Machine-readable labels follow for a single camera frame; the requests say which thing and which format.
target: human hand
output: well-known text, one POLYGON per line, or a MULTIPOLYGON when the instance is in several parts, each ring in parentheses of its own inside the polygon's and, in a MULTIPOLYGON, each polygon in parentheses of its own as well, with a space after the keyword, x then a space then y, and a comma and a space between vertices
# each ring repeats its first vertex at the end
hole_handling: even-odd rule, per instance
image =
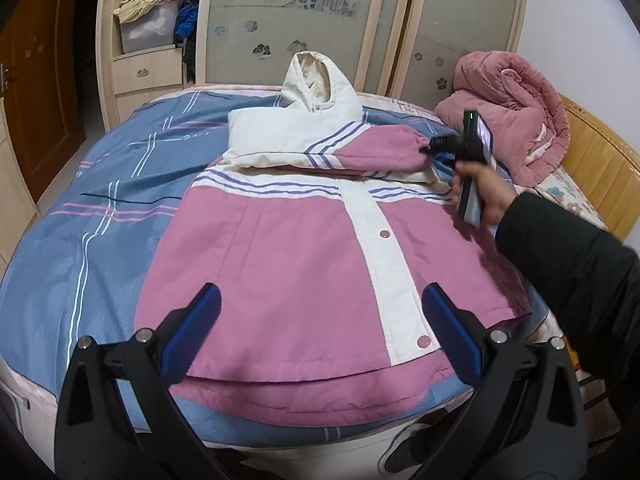
POLYGON ((518 194, 490 166, 479 162, 457 162, 453 176, 453 198, 456 201, 462 190, 462 179, 466 176, 475 178, 478 183, 478 194, 484 202, 482 222, 498 225, 518 194))

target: bed frame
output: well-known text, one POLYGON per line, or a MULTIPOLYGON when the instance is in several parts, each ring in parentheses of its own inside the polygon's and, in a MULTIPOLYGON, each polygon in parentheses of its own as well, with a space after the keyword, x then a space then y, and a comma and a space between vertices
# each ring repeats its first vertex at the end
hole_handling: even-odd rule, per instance
POLYGON ((571 127, 562 166, 609 231, 624 240, 640 215, 640 155, 601 120, 561 97, 571 127))

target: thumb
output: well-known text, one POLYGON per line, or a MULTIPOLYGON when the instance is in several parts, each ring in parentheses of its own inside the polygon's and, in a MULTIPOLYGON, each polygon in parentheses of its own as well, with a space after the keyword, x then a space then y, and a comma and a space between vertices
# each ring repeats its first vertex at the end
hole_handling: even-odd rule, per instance
POLYGON ((477 177, 484 167, 479 162, 456 162, 456 173, 460 176, 477 177))

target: pink snap button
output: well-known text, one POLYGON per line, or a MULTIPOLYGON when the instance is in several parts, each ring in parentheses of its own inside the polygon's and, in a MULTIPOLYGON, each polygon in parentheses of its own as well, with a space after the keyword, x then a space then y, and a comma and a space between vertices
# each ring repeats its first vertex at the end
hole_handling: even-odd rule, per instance
POLYGON ((428 335, 421 335, 418 338, 418 346, 420 348, 427 348, 431 344, 431 338, 428 335))

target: black sleeve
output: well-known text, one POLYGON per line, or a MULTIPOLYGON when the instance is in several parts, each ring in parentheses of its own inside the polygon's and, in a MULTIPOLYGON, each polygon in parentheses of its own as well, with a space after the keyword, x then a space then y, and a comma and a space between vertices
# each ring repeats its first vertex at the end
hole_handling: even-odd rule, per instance
POLYGON ((582 368, 607 383, 626 380, 640 344, 636 252, 528 192, 507 209, 495 240, 556 315, 582 368))

